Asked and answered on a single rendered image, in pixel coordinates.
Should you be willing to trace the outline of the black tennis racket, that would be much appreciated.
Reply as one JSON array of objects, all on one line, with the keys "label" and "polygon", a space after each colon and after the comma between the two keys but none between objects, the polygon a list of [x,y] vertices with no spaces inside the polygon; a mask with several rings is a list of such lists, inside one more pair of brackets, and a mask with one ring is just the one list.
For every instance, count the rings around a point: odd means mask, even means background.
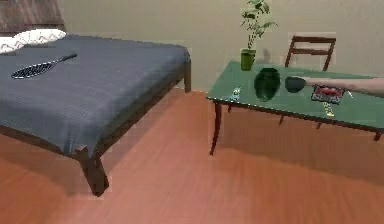
[{"label": "black tennis racket", "polygon": [[32,78],[38,75],[41,75],[43,73],[46,73],[53,69],[58,63],[67,61],[69,59],[75,58],[77,54],[71,54],[64,57],[61,57],[54,61],[44,62],[40,64],[34,64],[27,67],[24,67],[22,69],[19,69],[12,73],[11,77],[13,79],[27,79]]}]

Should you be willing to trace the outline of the green potted house plant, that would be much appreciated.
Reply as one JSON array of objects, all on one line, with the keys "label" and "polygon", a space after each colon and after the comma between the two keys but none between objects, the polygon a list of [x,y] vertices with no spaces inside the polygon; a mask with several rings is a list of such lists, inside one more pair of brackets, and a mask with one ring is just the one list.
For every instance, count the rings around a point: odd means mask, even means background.
[{"label": "green potted house plant", "polygon": [[265,19],[265,16],[271,13],[266,0],[247,0],[246,5],[247,8],[241,13],[243,19],[241,27],[244,27],[247,33],[247,45],[240,53],[242,71],[252,69],[256,56],[254,47],[256,40],[260,39],[269,28],[277,25],[276,22]]}]

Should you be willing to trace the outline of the white patterned pillow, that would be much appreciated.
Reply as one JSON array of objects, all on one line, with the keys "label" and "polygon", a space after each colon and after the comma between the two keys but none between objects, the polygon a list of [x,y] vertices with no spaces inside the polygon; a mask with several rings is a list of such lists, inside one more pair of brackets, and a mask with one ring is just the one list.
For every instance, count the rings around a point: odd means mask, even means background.
[{"label": "white patterned pillow", "polygon": [[11,53],[23,48],[25,43],[19,38],[0,37],[0,54]]},{"label": "white patterned pillow", "polygon": [[24,44],[39,45],[60,40],[66,35],[67,33],[60,29],[33,29],[20,32],[15,35],[15,38]]}]

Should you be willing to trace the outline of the bed with grey blanket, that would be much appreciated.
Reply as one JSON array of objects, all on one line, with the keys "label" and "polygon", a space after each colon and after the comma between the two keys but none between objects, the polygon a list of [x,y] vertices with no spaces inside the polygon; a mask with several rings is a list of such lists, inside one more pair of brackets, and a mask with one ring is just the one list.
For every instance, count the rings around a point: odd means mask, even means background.
[{"label": "bed with grey blanket", "polygon": [[[13,79],[24,67],[77,54],[50,71]],[[0,134],[79,162],[92,193],[108,188],[101,157],[178,82],[191,84],[180,45],[69,34],[0,55]]]}]

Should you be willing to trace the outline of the dark green vase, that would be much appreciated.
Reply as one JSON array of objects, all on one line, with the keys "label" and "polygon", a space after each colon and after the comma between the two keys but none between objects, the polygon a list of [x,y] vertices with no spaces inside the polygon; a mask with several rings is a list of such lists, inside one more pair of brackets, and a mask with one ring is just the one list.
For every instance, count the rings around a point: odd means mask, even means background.
[{"label": "dark green vase", "polygon": [[280,73],[275,68],[262,68],[254,80],[256,96],[261,101],[271,100],[280,88]]}]

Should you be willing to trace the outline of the brown wooden chair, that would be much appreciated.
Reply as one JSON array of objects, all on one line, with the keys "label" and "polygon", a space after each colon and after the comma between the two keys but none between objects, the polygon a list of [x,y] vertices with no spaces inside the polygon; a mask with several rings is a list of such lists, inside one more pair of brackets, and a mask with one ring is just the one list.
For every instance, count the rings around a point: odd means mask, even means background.
[{"label": "brown wooden chair", "polygon": [[[315,49],[315,48],[298,48],[296,46],[297,43],[308,43],[308,44],[328,44],[329,48],[327,50],[325,49]],[[299,35],[293,35],[289,50],[285,59],[284,66],[288,67],[290,65],[291,57],[296,55],[312,55],[312,56],[325,56],[325,62],[322,67],[323,71],[327,71],[332,54],[334,52],[334,48],[336,45],[336,38],[335,37],[317,37],[317,36],[299,36]]]}]

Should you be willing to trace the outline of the small teal bottle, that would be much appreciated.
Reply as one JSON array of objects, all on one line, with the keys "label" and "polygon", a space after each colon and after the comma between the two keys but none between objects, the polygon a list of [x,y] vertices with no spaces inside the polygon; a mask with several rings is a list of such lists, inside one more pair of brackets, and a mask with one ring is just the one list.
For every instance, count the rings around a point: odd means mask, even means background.
[{"label": "small teal bottle", "polygon": [[233,91],[232,91],[232,94],[231,94],[231,97],[230,97],[230,100],[231,101],[238,101],[239,98],[240,98],[240,92],[241,92],[241,86],[238,85],[236,86]]}]

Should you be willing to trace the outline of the green top wooden table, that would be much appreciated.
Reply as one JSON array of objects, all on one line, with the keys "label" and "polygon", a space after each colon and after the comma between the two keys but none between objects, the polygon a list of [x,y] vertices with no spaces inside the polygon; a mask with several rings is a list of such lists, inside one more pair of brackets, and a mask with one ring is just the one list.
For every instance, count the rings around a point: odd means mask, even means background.
[{"label": "green top wooden table", "polygon": [[[254,80],[262,68],[275,68],[280,73],[280,88],[269,101],[261,101],[255,94]],[[215,131],[211,147],[216,147],[224,105],[229,109],[246,108],[277,114],[283,118],[295,117],[319,124],[328,123],[366,130],[375,134],[375,140],[379,140],[384,135],[383,98],[353,92],[351,95],[345,94],[339,105],[324,106],[320,102],[311,100],[312,87],[305,87],[297,93],[286,90],[285,79],[289,76],[301,75],[335,79],[366,79],[359,75],[311,71],[273,64],[256,64],[250,71],[242,71],[239,62],[231,61],[207,95],[207,99],[214,103],[215,108]],[[238,85],[241,86],[240,98],[238,101],[231,101],[232,91]]]}]

